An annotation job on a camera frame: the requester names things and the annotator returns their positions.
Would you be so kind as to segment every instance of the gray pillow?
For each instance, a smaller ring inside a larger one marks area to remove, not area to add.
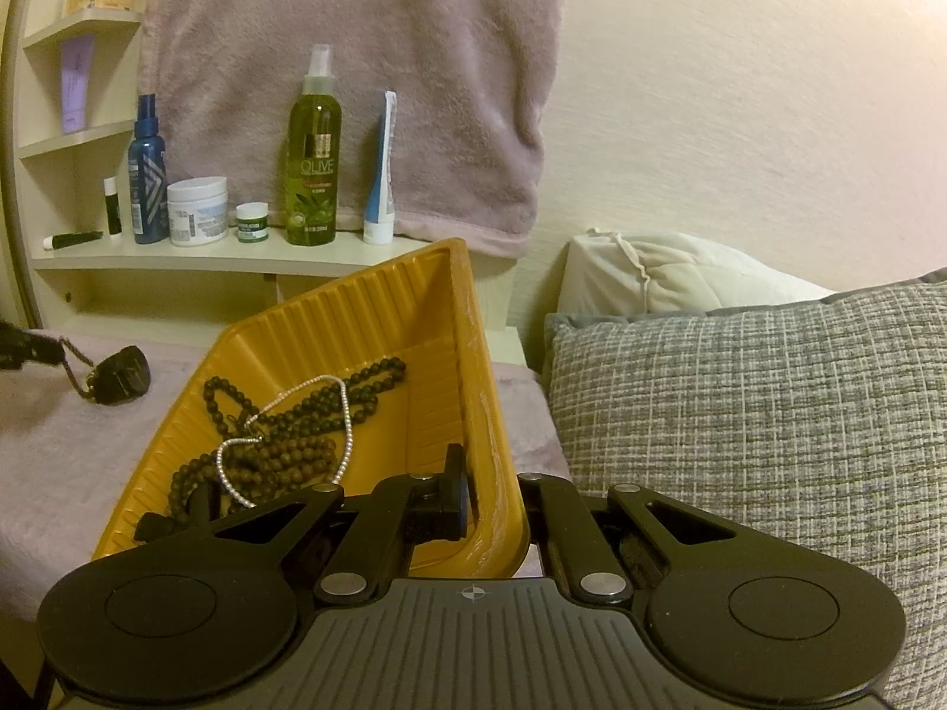
[[[908,620],[889,699],[947,707],[947,270],[587,322],[548,324],[549,407],[579,489],[642,483],[874,573]]]

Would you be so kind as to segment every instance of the nozzle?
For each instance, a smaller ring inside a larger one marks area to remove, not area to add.
[[[158,132],[158,117],[155,113],[154,93],[138,97],[138,119],[134,124],[134,135],[142,139]]]
[[[148,117],[154,117],[155,114],[154,93],[141,95],[138,97],[138,118],[147,120]]]
[[[310,78],[331,78],[333,76],[333,46],[314,45],[309,59]]]

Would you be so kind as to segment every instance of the wall shelf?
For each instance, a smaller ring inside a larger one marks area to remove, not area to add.
[[[134,120],[121,120],[119,122],[109,122],[108,125],[87,127],[85,130],[78,130],[75,133],[53,136],[51,139],[21,146],[20,159],[25,160],[26,158],[36,157],[36,155],[44,155],[47,152],[55,152],[57,149],[68,149],[70,146],[87,144],[89,141],[107,139],[109,136],[117,136],[121,133],[131,133],[133,130]]]
[[[118,338],[129,343],[156,341],[208,349],[232,322],[238,322],[253,314],[252,311],[235,309],[199,318],[152,310],[136,312],[126,308],[115,309],[109,308],[108,305],[93,304],[67,319],[59,330],[86,336]],[[503,329],[487,330],[485,334],[489,358],[493,362],[526,365],[516,328],[508,325]]]
[[[60,42],[79,34],[89,34],[111,31],[112,29],[135,30],[141,23],[141,13],[131,13],[127,10],[111,10],[109,8],[87,8],[79,13],[67,15],[46,29],[33,32],[22,41],[24,49],[34,48],[44,43]]]
[[[109,237],[91,243],[44,251],[33,247],[36,270],[206,270],[207,272],[271,272],[273,275],[341,277],[388,259],[417,251],[421,240],[395,237],[390,245],[366,245],[361,234],[340,231],[328,245],[304,248],[290,245],[281,230],[259,243],[241,243],[236,232],[195,248],[178,248],[169,240],[137,245],[131,234],[121,240]]]

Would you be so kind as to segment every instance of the lid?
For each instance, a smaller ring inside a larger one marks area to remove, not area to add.
[[[237,206],[237,218],[240,220],[250,220],[251,218],[266,218],[269,215],[270,206],[265,202],[242,202]]]
[[[302,81],[302,92],[330,93],[334,87],[333,46],[314,45],[309,57],[309,72]]]
[[[158,117],[155,113],[154,93],[146,93],[138,97],[138,119],[134,123],[136,139],[155,136],[158,132]]]
[[[362,228],[362,239],[368,245],[388,245],[395,237],[395,225],[391,221],[376,224],[366,221]]]
[[[168,184],[169,202],[196,202],[227,194],[226,176],[204,176]]]

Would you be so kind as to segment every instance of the black robotic gripper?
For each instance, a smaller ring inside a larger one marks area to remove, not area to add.
[[[527,473],[545,577],[408,577],[415,545],[465,535],[467,485],[451,446],[441,474],[205,510],[82,566],[37,619],[65,707],[888,707],[904,615],[869,573],[646,488]]]

